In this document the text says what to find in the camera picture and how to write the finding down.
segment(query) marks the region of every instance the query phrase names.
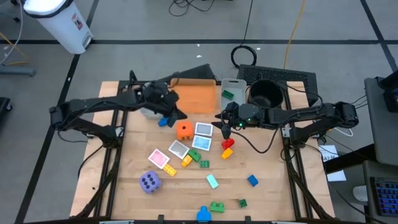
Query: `gray floor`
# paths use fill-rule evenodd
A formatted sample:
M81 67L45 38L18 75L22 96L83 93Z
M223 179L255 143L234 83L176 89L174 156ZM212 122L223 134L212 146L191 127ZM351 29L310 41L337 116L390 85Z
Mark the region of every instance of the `gray floor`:
M93 0L76 0L87 18ZM172 17L167 9L172 0L99 0L91 24L97 40L160 39L240 39L248 16L249 1L216 0L213 8L202 13L194 9L183 17ZM210 2L195 1L206 8ZM398 39L395 0L367 0L375 20L387 40ZM248 39L288 39L300 9L300 1L254 0ZM7 2L0 11L18 13ZM24 16L24 40L52 40L40 24ZM15 39L18 24L0 14L0 32ZM308 0L295 39L303 40L377 40L360 3L354 0ZM237 70L229 60L236 44L146 44L91 45L78 62L67 99L96 97L100 84L126 80L133 69L140 80L151 80L209 63L219 78L234 78ZM4 55L5 45L0 45ZM30 55L35 77L1 76L0 96L9 97L14 110L3 122L0 133L0 219L12 223L21 205L44 137L49 126L48 108L58 101L73 55L60 45L21 44ZM257 65L282 68L285 45L252 44L257 50ZM398 45L389 45L398 58ZM14 53L9 61L21 57ZM251 63L251 55L236 54L240 63ZM379 44L375 45L292 45L287 68L315 72L318 91L326 102L352 102L364 95L366 77L386 76L392 72ZM335 131L330 136L357 149L373 142L367 108L358 110L360 124L348 138ZM66 138L81 139L72 131ZM347 149L337 145L339 151ZM40 176L26 222L67 218L76 187L76 172L82 162L84 144L65 143L54 136ZM346 170L347 182L333 184L349 197L361 184L361 168ZM364 221L334 192L331 193L336 216L343 220Z

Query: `keyboard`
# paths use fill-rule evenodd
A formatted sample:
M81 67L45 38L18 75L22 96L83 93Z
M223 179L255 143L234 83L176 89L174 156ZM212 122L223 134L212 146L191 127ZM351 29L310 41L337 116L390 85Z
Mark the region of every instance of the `keyboard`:
M398 179L371 177L371 187L377 213L398 217Z

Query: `pink card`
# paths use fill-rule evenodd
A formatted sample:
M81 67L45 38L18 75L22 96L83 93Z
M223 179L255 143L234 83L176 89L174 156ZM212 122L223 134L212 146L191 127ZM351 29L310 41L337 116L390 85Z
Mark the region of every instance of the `pink card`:
M161 152L160 150L155 149L153 153L149 156L148 160L153 162L160 169L163 169L163 167L166 166L170 158L163 154L163 152Z

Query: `purple foam cube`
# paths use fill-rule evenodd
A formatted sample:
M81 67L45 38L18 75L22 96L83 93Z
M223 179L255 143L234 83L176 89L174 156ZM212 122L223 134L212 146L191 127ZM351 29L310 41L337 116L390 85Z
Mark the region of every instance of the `purple foam cube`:
M162 185L159 177L155 171L148 171L139 179L139 185L147 194L152 194L157 191Z

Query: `green lego brick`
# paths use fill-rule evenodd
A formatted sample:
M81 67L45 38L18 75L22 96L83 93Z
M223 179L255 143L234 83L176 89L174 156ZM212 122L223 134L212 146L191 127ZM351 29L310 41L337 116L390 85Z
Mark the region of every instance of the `green lego brick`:
M243 208L246 207L248 204L246 203L245 199L239 200L239 207Z
M225 208L224 208L224 203L216 203L216 202L212 202L210 205L210 211L211 212L221 212L224 213L225 212Z
M195 162L198 162L201 158L201 154L194 149L189 150L188 155L190 155Z
M210 161L200 161L201 168L209 168L209 166L210 166Z
M230 93L230 92L228 92L228 91L226 91L226 90L223 91L223 93L221 94L221 96L223 96L223 97L225 97L225 98L227 98L227 99L229 99L229 100L232 100L232 99L234 98L234 94L233 94L233 93Z

